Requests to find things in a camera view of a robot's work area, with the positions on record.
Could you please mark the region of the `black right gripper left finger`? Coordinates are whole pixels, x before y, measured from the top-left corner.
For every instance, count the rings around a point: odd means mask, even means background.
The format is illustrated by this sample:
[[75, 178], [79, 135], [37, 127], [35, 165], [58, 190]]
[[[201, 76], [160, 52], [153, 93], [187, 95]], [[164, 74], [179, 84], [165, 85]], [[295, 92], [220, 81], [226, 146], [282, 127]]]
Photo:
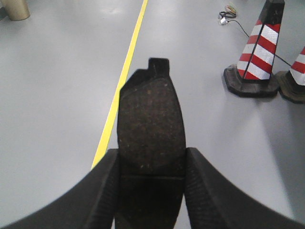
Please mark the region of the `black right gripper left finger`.
[[8, 229], [110, 229], [119, 194], [119, 152], [110, 149], [72, 189]]

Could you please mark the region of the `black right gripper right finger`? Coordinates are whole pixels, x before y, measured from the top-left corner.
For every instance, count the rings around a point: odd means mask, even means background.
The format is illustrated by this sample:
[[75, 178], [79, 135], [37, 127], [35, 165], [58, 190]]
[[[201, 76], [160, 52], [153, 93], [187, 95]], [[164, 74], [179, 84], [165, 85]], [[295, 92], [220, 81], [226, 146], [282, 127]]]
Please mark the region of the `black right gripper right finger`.
[[185, 200], [193, 229], [303, 229], [295, 220], [256, 201], [197, 150], [186, 149]]

